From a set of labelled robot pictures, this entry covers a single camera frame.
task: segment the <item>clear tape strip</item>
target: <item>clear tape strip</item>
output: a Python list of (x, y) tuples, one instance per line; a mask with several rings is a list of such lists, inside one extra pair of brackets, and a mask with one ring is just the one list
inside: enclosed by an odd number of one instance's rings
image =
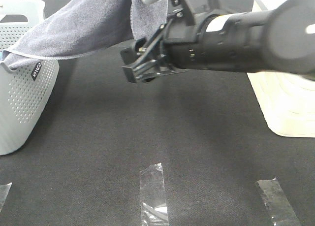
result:
[(11, 186), (12, 186), (12, 183), (0, 186), (0, 212), (3, 208), (3, 205), (5, 203), (6, 197), (8, 196)]
[(162, 164), (140, 172), (142, 226), (169, 226)]
[(301, 226), (277, 178), (256, 182), (273, 226)]

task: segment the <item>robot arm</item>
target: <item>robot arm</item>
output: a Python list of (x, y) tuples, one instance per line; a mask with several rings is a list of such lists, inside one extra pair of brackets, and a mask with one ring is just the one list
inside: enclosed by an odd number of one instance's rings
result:
[(129, 82), (186, 69), (315, 73), (315, 0), (236, 14), (220, 0), (208, 1), (211, 10), (197, 14), (189, 0), (171, 0), (177, 9), (167, 23), (121, 52)]

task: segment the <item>gray towel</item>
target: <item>gray towel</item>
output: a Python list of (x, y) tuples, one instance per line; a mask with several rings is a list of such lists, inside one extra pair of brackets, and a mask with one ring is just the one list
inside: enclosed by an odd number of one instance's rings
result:
[(73, 59), (119, 42), (150, 37), (167, 16), (167, 0), (72, 0), (3, 51), (11, 68)]

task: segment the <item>gray plastic basket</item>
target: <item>gray plastic basket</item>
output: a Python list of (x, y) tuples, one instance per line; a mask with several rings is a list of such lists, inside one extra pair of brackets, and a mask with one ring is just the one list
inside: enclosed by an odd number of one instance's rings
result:
[[(0, 14), (24, 15), (27, 22), (0, 23), (0, 52), (13, 45), (27, 30), (44, 20), (41, 0), (6, 1)], [(42, 61), (34, 80), (35, 65), (15, 71), (0, 63), (0, 155), (19, 149), (38, 121), (54, 87), (59, 65)]]

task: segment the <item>black fabric surface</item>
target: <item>black fabric surface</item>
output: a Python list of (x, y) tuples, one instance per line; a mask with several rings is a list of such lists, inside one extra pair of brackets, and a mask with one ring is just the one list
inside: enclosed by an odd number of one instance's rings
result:
[(273, 134), (246, 74), (128, 83), (126, 45), (60, 62), (28, 141), (0, 157), (1, 226), (140, 226), (139, 171), (159, 162), (172, 226), (271, 225), (254, 183), (275, 176), (314, 225), (314, 139)]

